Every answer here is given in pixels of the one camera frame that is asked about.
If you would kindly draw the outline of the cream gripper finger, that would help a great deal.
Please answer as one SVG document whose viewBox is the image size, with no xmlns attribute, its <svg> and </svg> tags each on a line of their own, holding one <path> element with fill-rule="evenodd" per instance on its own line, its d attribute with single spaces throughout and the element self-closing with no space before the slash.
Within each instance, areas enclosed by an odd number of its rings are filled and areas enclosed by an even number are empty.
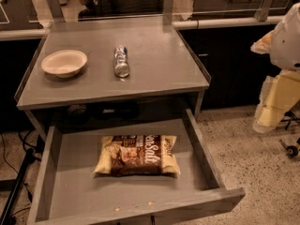
<svg viewBox="0 0 300 225">
<path fill-rule="evenodd" d="M 273 33 L 274 31 L 270 31 L 258 41 L 254 42 L 250 47 L 250 50 L 258 54 L 270 53 Z"/>
<path fill-rule="evenodd" d="M 262 83 L 253 129 L 259 133 L 270 132 L 283 119 L 286 112 L 300 101 L 300 73 L 281 70 L 276 77 L 267 76 Z"/>
</svg>

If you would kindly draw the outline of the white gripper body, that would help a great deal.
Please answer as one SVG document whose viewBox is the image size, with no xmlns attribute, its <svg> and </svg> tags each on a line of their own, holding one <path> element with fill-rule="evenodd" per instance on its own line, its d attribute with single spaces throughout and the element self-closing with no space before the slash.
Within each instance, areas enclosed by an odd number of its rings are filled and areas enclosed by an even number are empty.
<svg viewBox="0 0 300 225">
<path fill-rule="evenodd" d="M 294 4 L 275 27 L 270 60 L 279 68 L 300 71 L 300 3 Z"/>
</svg>

